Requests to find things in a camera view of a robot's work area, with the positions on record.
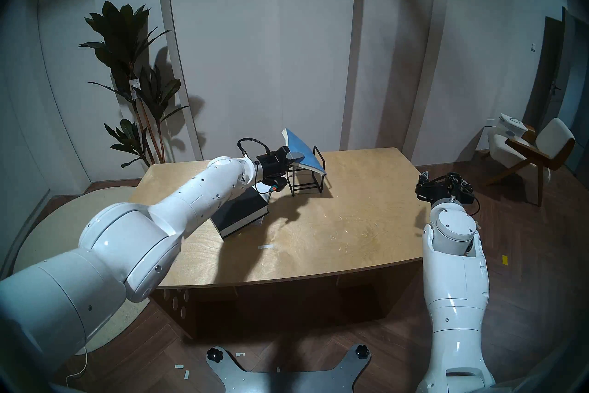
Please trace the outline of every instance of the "wooden chair frame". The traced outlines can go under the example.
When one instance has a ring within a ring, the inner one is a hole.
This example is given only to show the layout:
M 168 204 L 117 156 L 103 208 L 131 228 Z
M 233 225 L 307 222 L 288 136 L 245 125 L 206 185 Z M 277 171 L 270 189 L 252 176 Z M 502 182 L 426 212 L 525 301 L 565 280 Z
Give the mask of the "wooden chair frame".
M 530 144 L 535 143 L 536 141 L 536 130 L 529 125 L 526 125 L 528 131 L 524 133 L 522 139 L 527 141 Z M 507 177 L 510 174 L 516 173 L 523 167 L 534 164 L 538 167 L 538 206 L 542 206 L 542 196 L 544 191 L 544 167 L 548 168 L 551 171 L 556 171 L 559 169 L 568 156 L 572 152 L 572 148 L 575 147 L 575 140 L 570 138 L 563 148 L 555 155 L 554 158 L 550 158 L 548 155 L 542 153 L 536 147 L 533 146 L 526 146 L 525 144 L 519 143 L 518 141 L 512 138 L 506 138 L 505 144 L 510 146 L 516 152 L 519 152 L 525 157 L 525 160 L 520 161 L 516 165 L 512 166 L 511 168 L 507 168 L 502 173 L 497 174 L 494 177 L 491 177 L 487 182 L 485 182 L 486 186 L 499 182 L 504 177 Z M 491 152 L 487 152 L 483 155 L 483 158 L 487 158 L 491 155 Z

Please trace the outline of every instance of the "black knob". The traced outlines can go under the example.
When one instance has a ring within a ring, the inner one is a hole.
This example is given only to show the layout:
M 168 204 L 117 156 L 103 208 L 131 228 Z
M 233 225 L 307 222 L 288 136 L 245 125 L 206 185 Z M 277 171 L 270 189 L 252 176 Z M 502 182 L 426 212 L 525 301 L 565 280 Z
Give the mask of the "black knob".
M 369 354 L 370 351 L 368 350 L 368 347 L 366 347 L 365 345 L 359 345 L 358 347 L 356 347 L 356 355 L 358 356 L 358 358 L 366 359 L 368 358 Z
M 215 347 L 211 347 L 207 352 L 207 358 L 210 361 L 214 361 L 215 363 L 219 363 L 223 359 L 223 352 Z

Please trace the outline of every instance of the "table top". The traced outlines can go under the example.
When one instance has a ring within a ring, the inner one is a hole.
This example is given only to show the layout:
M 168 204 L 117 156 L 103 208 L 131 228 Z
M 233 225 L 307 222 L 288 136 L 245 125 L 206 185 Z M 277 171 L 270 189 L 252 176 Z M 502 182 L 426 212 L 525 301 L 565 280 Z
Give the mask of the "table top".
M 262 226 L 244 227 L 225 241 L 207 220 L 184 240 L 160 287 L 275 282 L 421 258 L 430 205 L 416 198 L 419 171 L 405 156 L 396 148 L 323 156 L 323 193 L 307 190 L 292 197 L 288 187 L 273 193 Z M 207 163 L 153 165 L 129 201 L 155 204 Z

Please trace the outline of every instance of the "tag on plant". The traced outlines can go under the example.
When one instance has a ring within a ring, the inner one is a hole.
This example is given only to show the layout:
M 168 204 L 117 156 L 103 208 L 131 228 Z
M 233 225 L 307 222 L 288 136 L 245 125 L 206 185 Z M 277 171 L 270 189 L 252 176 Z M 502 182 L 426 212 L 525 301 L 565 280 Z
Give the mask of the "tag on plant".
M 139 95 L 137 95 L 135 89 L 140 88 L 139 79 L 131 79 L 129 81 L 129 86 L 131 87 L 131 99 L 138 99 Z

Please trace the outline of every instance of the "arched wall panel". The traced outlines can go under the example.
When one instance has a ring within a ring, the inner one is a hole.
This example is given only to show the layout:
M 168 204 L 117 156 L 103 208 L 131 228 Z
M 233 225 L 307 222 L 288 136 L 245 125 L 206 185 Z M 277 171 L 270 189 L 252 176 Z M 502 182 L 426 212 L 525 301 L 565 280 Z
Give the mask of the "arched wall panel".
M 102 81 L 108 69 L 92 49 L 78 48 L 101 36 L 85 22 L 95 11 L 94 0 L 39 0 L 38 23 L 43 60 L 51 91 L 69 138 L 90 181 L 133 178 L 142 175 L 140 163 L 122 169 L 134 157 L 110 149 L 116 140 L 104 123 L 120 121 L 116 96 L 89 81 Z
M 237 140 L 280 145 L 278 0 L 171 0 L 190 107 L 205 159 Z
M 403 147 L 432 6 L 433 0 L 355 0 L 343 148 Z

